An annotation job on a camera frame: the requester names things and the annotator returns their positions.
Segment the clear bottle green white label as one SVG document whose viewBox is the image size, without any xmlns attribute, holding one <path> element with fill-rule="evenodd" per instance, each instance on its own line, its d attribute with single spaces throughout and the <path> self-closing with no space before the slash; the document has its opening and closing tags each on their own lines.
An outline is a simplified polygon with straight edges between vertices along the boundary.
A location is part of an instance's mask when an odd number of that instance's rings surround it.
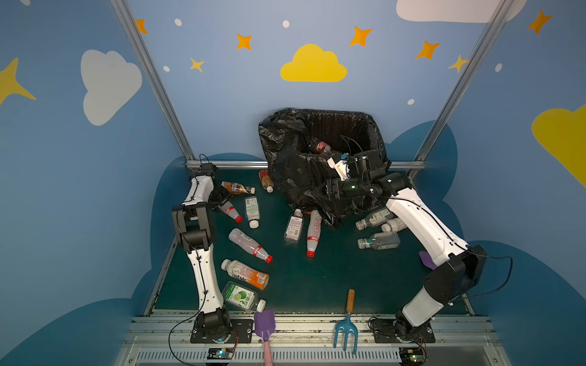
<svg viewBox="0 0 586 366">
<path fill-rule="evenodd" d="M 355 226 L 357 230 L 364 230 L 368 227 L 380 227 L 393 218 L 395 218 L 395 214 L 387 209 L 387 207 L 384 207 L 369 213 L 365 218 L 357 221 Z"/>
</svg>

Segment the black bin bag bin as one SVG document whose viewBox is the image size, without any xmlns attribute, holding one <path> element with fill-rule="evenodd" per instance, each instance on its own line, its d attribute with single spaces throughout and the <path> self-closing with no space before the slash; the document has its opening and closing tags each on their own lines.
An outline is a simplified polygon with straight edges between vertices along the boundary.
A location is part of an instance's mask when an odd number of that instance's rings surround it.
<svg viewBox="0 0 586 366">
<path fill-rule="evenodd" d="M 359 197 L 335 203 L 324 195 L 324 183 L 337 177 L 327 160 L 336 154 L 374 155 L 389 161 L 375 119 L 357 111 L 286 108 L 264 118 L 258 127 L 268 171 L 289 206 L 303 211 L 318 210 L 325 223 L 335 229 L 342 218 L 374 210 L 383 200 Z M 330 155 L 318 155 L 313 146 L 328 143 Z"/>
</svg>

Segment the aluminium back frame rail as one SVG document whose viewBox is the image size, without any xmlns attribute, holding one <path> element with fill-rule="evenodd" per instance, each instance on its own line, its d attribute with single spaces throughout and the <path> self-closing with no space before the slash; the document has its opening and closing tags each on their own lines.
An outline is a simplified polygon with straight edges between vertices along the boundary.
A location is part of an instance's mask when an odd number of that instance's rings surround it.
<svg viewBox="0 0 586 366">
<path fill-rule="evenodd" d="M 267 169 L 268 163 L 266 161 L 243 161 L 243 160 L 188 160 L 186 168 L 197 170 L 201 165 L 213 164 L 218 169 Z"/>
</svg>

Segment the lime label clear bottle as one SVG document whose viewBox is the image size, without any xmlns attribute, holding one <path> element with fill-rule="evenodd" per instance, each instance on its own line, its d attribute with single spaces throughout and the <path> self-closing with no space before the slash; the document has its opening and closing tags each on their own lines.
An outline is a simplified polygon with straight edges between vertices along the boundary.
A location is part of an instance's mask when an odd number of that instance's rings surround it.
<svg viewBox="0 0 586 366">
<path fill-rule="evenodd" d="M 256 291 L 234 282 L 228 282 L 221 294 L 228 304 L 247 312 L 263 312 L 266 308 L 266 301 Z"/>
</svg>

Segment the clear flat white label bottle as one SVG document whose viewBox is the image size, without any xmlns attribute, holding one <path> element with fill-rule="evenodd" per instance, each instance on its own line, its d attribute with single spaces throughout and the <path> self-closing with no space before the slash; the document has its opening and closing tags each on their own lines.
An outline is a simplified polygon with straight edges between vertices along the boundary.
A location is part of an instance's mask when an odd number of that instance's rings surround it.
<svg viewBox="0 0 586 366">
<path fill-rule="evenodd" d="M 302 210 L 295 209 L 293 215 L 290 216 L 288 225 L 285 230 L 284 240 L 287 243 L 296 244 L 299 242 L 302 236 L 302 228 L 304 223 L 304 217 Z"/>
</svg>

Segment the orange juice bottle white cap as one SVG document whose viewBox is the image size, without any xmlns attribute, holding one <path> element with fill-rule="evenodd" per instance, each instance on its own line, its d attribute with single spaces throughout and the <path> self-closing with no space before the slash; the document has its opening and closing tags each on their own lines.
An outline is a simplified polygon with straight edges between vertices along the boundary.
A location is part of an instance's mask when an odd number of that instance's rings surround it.
<svg viewBox="0 0 586 366">
<path fill-rule="evenodd" d="M 250 268 L 237 260 L 224 259 L 221 263 L 221 269 L 226 271 L 230 277 L 246 282 L 261 291 L 264 291 L 269 283 L 268 274 Z"/>
</svg>

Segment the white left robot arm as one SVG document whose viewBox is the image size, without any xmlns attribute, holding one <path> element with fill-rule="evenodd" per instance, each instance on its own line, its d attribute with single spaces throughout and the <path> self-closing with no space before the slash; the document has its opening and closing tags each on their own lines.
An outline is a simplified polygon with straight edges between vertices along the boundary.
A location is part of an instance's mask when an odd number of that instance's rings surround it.
<svg viewBox="0 0 586 366">
<path fill-rule="evenodd" d="M 232 332 L 230 317 L 218 285 L 214 263 L 214 236 L 208 203 L 215 189 L 213 172 L 191 178 L 186 199 L 172 209 L 172 222 L 178 245 L 186 253 L 198 291 L 195 331 L 214 343 L 225 343 Z"/>
</svg>

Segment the brown label bottle lying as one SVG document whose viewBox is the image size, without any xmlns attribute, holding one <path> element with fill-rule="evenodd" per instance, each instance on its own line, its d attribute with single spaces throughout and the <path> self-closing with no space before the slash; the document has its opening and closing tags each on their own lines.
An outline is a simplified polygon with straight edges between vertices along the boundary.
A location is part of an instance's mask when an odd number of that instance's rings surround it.
<svg viewBox="0 0 586 366">
<path fill-rule="evenodd" d="M 256 189 L 236 182 L 223 181 L 221 185 L 232 195 L 254 195 Z"/>
</svg>

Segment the left aluminium frame post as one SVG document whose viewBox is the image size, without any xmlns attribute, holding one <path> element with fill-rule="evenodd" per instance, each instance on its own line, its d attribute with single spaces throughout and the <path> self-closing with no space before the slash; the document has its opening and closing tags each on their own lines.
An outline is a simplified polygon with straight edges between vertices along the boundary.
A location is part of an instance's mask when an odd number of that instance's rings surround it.
<svg viewBox="0 0 586 366">
<path fill-rule="evenodd" d="M 165 90 L 162 79 L 154 65 L 154 61 L 147 49 L 147 46 L 142 38 L 142 33 L 139 31 L 137 23 L 131 11 L 128 1 L 111 0 L 110 1 L 114 12 L 116 13 L 129 42 L 140 62 L 141 67 L 148 79 L 148 82 L 154 91 L 157 101 L 162 108 L 163 114 L 170 126 L 170 129 L 187 161 L 195 160 L 194 152 L 188 142 L 183 126 L 180 123 L 179 117 L 175 112 L 169 96 Z"/>
</svg>

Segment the small clear white label bottle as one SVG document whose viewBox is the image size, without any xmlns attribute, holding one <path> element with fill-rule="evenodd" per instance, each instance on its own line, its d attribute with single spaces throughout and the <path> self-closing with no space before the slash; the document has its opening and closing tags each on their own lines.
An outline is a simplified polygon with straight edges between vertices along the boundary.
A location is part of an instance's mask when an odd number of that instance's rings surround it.
<svg viewBox="0 0 586 366">
<path fill-rule="evenodd" d="M 245 199 L 246 215 L 251 229 L 257 229 L 260 221 L 259 202 L 256 196 Z"/>
</svg>

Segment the aluminium frame post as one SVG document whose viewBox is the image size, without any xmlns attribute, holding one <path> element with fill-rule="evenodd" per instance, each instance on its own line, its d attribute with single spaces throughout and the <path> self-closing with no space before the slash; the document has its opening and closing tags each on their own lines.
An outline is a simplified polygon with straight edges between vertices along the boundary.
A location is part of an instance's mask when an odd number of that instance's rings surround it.
<svg viewBox="0 0 586 366">
<path fill-rule="evenodd" d="M 499 1 L 493 15 L 483 30 L 478 42 L 473 48 L 465 69 L 460 73 L 456 80 L 446 103 L 442 107 L 438 117 L 433 122 L 427 136 L 417 151 L 413 164 L 423 166 L 437 140 L 447 126 L 453 112 L 456 110 L 459 102 L 462 100 L 467 88 L 471 85 L 477 71 L 479 71 L 486 56 L 488 56 L 492 46 L 498 39 L 505 24 L 507 17 L 514 7 L 514 0 Z"/>
<path fill-rule="evenodd" d="M 169 96 L 165 90 L 162 79 L 154 65 L 154 61 L 147 49 L 147 46 L 142 38 L 142 33 L 139 31 L 137 23 L 131 11 L 128 1 L 111 0 L 110 1 L 114 12 L 116 13 L 129 42 L 140 62 L 141 67 L 148 79 L 148 82 L 154 91 L 157 101 L 162 108 L 163 114 L 170 126 L 170 129 L 187 161 L 195 160 L 194 152 L 188 142 L 183 126 L 180 123 L 179 117 L 175 112 Z"/>
</svg>

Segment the red label yellow cap bottle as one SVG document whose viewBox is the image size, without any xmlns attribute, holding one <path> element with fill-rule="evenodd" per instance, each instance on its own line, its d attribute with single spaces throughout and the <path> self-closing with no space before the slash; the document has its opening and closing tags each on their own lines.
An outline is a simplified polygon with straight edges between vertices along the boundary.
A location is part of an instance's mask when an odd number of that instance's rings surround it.
<svg viewBox="0 0 586 366">
<path fill-rule="evenodd" d="M 316 152 L 318 155 L 330 155 L 332 153 L 332 148 L 328 143 L 318 141 L 313 146 L 313 151 Z"/>
</svg>

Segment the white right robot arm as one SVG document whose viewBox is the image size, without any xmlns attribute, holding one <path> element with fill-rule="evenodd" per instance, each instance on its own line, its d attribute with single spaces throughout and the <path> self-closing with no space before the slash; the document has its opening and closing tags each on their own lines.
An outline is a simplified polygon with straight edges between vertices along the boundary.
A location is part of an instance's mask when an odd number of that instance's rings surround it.
<svg viewBox="0 0 586 366">
<path fill-rule="evenodd" d="M 424 204 L 401 173 L 390 173 L 379 158 L 333 156 L 328 166 L 337 177 L 325 183 L 329 200 L 339 203 L 361 196 L 386 199 L 385 206 L 400 218 L 424 246 L 436 268 L 426 275 L 421 290 L 396 314 L 395 335 L 411 339 L 446 305 L 474 288 L 485 265 L 486 251 L 470 247 Z"/>
</svg>

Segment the white orange label bottle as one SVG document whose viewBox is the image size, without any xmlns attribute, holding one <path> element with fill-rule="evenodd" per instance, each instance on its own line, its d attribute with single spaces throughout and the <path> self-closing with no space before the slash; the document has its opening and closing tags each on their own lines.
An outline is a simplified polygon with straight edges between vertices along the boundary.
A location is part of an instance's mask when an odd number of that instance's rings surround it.
<svg viewBox="0 0 586 366">
<path fill-rule="evenodd" d="M 390 219 L 382 225 L 382 231 L 385 233 L 398 233 L 405 229 L 407 229 L 407 225 L 399 217 Z"/>
</svg>

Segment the right aluminium frame post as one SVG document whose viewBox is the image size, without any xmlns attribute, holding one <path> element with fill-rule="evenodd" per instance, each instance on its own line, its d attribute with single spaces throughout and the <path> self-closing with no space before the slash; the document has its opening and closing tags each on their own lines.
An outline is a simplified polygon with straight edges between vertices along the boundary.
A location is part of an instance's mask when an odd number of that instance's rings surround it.
<svg viewBox="0 0 586 366">
<path fill-rule="evenodd" d="M 427 136 L 417 151 L 413 164 L 423 166 L 437 140 L 447 126 L 453 112 L 456 110 L 459 102 L 462 100 L 467 88 L 471 85 L 477 71 L 479 71 L 486 56 L 488 56 L 492 46 L 498 39 L 505 24 L 507 17 L 514 7 L 514 0 L 499 1 L 493 15 L 483 30 L 478 42 L 473 48 L 465 69 L 460 73 L 456 80 L 446 103 L 442 107 L 438 117 L 433 122 Z"/>
</svg>

